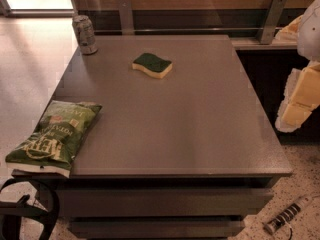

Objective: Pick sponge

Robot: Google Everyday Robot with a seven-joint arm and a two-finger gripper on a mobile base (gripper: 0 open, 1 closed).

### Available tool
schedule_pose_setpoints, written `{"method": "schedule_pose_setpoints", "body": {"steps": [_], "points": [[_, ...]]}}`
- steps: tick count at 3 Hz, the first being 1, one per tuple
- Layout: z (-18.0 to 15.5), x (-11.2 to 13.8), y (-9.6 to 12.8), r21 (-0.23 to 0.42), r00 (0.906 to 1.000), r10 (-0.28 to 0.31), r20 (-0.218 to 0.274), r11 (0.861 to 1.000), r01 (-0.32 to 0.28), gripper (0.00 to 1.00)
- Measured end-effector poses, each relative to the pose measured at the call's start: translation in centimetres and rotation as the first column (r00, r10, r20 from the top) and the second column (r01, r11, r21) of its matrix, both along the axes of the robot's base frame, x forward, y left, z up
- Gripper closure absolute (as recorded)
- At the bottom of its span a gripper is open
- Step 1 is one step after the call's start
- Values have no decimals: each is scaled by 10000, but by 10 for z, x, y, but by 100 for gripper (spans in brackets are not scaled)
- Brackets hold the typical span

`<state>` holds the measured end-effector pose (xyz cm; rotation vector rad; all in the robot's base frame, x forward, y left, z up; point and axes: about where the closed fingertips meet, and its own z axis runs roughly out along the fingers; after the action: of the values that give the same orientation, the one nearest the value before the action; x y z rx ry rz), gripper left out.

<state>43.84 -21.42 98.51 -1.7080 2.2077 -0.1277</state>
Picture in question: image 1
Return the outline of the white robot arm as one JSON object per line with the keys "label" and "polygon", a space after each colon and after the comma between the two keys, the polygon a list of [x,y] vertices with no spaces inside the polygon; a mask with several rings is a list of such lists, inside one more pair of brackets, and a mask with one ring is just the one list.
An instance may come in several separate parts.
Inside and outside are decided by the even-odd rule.
{"label": "white robot arm", "polygon": [[276,129],[290,133],[300,128],[320,106],[320,0],[314,0],[275,39],[296,41],[298,54],[309,61],[302,70],[292,69],[277,112]]}

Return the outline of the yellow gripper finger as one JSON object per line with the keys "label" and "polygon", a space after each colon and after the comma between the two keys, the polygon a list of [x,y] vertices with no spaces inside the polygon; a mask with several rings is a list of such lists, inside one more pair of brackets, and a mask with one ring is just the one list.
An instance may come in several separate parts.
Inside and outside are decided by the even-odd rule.
{"label": "yellow gripper finger", "polygon": [[287,26],[277,32],[275,39],[279,41],[296,41],[301,20],[302,16],[295,18]]}
{"label": "yellow gripper finger", "polygon": [[293,68],[277,113],[276,129],[285,133],[299,129],[319,106],[320,63],[311,61],[302,70]]}

